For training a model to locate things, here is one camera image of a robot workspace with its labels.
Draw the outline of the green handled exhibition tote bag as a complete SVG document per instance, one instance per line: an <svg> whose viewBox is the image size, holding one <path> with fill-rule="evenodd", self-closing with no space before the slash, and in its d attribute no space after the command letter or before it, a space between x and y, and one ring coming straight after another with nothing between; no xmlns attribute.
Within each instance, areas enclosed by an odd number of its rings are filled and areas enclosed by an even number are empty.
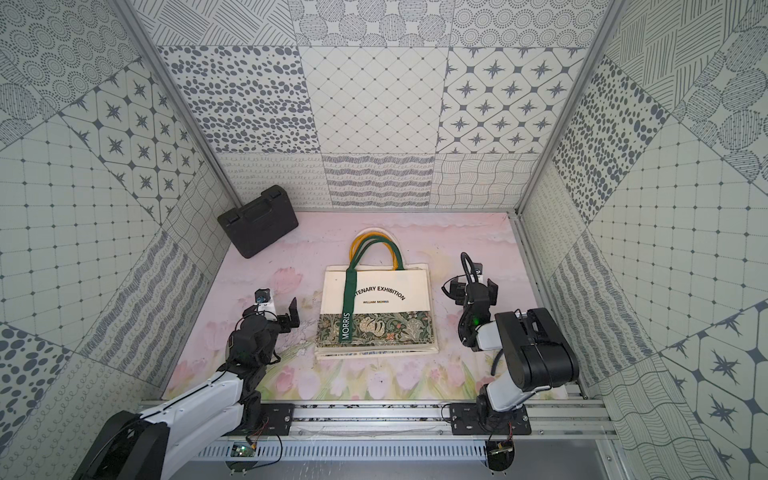
<svg viewBox="0 0 768 480"><path fill-rule="evenodd" d="M315 348L438 346L426 264L393 270L387 247L375 244L349 265L326 269Z"/></svg>

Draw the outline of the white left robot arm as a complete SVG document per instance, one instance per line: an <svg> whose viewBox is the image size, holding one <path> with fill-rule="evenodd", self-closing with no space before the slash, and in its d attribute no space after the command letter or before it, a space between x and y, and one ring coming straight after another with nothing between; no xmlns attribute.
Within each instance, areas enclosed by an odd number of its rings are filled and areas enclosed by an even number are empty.
<svg viewBox="0 0 768 480"><path fill-rule="evenodd" d="M110 417L85 455L77 479L169 479L205 447L227 434L256 449L261 435L286 437L294 405L264 404L258 391L280 362L279 335L298 328L295 302L276 314L265 289L256 291L226 342L216 373L179 397L139 413Z"/></svg>

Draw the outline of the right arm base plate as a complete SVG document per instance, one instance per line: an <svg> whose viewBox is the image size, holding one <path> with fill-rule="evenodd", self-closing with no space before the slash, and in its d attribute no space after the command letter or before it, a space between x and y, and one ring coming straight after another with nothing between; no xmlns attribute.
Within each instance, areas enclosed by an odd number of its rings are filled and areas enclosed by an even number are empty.
<svg viewBox="0 0 768 480"><path fill-rule="evenodd" d="M492 409L481 411L477 404L453 402L448 404L448 421L452 434L464 435L530 435L527 410L520 406L507 412Z"/></svg>

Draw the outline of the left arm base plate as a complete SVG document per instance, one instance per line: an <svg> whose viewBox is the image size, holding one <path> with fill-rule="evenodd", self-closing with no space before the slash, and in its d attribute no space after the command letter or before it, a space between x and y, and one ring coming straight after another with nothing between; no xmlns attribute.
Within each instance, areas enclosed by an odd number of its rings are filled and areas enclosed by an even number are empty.
<svg viewBox="0 0 768 480"><path fill-rule="evenodd" d="M293 403L251 403L244 409L239 430L246 436L287 436L294 410Z"/></svg>

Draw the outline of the starry night canvas tote bag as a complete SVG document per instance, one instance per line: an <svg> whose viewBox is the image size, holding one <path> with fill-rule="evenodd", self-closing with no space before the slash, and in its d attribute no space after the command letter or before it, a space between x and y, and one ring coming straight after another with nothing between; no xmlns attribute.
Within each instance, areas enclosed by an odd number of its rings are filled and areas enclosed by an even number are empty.
<svg viewBox="0 0 768 480"><path fill-rule="evenodd" d="M394 346L393 348L315 348L317 359L397 357L411 355L429 355L439 352L437 345Z"/></svg>

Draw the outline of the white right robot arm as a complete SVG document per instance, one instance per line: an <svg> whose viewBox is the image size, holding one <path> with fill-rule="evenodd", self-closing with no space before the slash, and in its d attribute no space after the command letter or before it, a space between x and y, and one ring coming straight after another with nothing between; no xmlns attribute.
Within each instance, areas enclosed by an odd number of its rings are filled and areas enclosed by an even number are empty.
<svg viewBox="0 0 768 480"><path fill-rule="evenodd" d="M479 389L477 408L485 421L493 414L519 410L535 394L578 379L576 356L545 308L492 314L498 285L470 276L450 278L443 293L462 307L457 333L473 351L495 351L506 364L502 376Z"/></svg>

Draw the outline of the yellow handled white bag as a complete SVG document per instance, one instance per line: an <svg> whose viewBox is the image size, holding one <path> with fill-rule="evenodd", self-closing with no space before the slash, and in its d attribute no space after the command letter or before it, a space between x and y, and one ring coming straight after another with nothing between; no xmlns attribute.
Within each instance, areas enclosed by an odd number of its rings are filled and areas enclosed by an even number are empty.
<svg viewBox="0 0 768 480"><path fill-rule="evenodd" d="M387 247L392 258L393 270L404 269L404 261L399 246L390 235L381 230L363 232L353 240L349 249L349 267L356 268L365 252L375 244L383 244Z"/></svg>

